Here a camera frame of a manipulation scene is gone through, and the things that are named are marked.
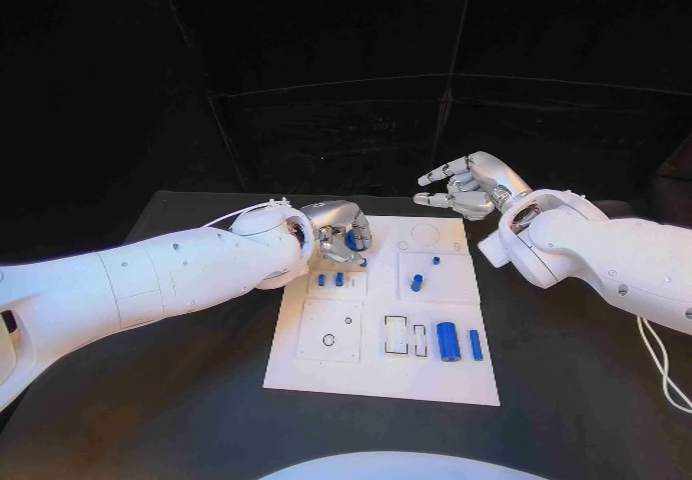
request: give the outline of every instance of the white board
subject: white board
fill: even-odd
[[[310,274],[285,286],[264,387],[499,405],[463,220],[368,219],[373,237],[363,252],[368,267],[314,258]],[[333,283],[337,272],[345,273],[342,287]],[[424,283],[414,292],[417,273]],[[317,285],[319,274],[324,287]],[[385,353],[386,316],[407,317],[408,354]],[[440,358],[441,322],[457,328],[458,362]],[[415,355],[421,344],[415,325],[425,327],[425,357]],[[470,330],[479,331],[482,361],[473,360]]]

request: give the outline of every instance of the table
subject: table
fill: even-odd
[[[267,198],[159,192],[127,241]],[[454,215],[407,198],[349,200],[373,215]],[[0,477],[251,479],[322,456],[399,450],[559,479],[689,478],[692,416],[663,398],[634,317],[578,280],[541,290],[513,267],[495,269],[476,247],[493,220],[466,227],[500,407],[262,389],[283,290],[254,290],[56,362],[1,433]],[[689,392],[692,338],[657,331]]]

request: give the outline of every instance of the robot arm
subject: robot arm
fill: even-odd
[[[483,152],[450,162],[418,183],[458,176],[460,164],[476,179],[471,186],[477,184],[502,212],[497,231],[479,243],[492,264],[512,262],[541,288],[567,277],[581,278],[613,306],[692,334],[692,231],[637,218],[610,220],[569,191],[532,192],[512,169]],[[414,201],[451,206],[467,219],[483,218],[476,215],[480,202],[451,190],[450,196],[448,205],[434,205],[438,196],[427,193]]]
[[[285,201],[260,207],[247,209],[229,231],[205,226],[111,250],[0,267],[0,311],[16,324],[10,332],[0,322],[0,410],[55,360],[107,335],[254,288],[281,287],[307,273],[313,252],[365,263],[345,246],[349,231],[360,237],[368,232],[369,246],[356,204],[324,202],[322,216],[311,216],[314,206],[296,210]],[[316,236],[320,230],[330,231],[329,241]]]

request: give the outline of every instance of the black table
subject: black table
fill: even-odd
[[[159,192],[128,242],[265,200]],[[405,198],[352,200],[373,215],[453,216]],[[61,359],[1,434],[0,477],[245,479],[326,455],[405,450],[549,478],[691,478],[692,416],[663,398],[634,317],[581,281],[541,290],[496,270],[476,247],[493,221],[466,227],[500,407],[262,389],[283,290],[255,290]],[[692,338],[657,330],[691,391]]]

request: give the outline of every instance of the robotic hand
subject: robotic hand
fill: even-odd
[[[238,213],[229,230],[212,227]],[[316,252],[365,266],[347,245],[371,246],[358,205],[296,210],[284,199],[111,250],[0,267],[0,410],[71,351],[254,288],[284,286]]]
[[[469,220],[497,208],[497,231],[479,243],[495,267],[512,262],[542,288],[581,278],[611,305],[692,334],[691,230],[637,218],[610,220],[584,196],[532,191],[484,152],[443,165],[418,184],[447,177],[448,195],[420,193],[414,201],[451,207]]]

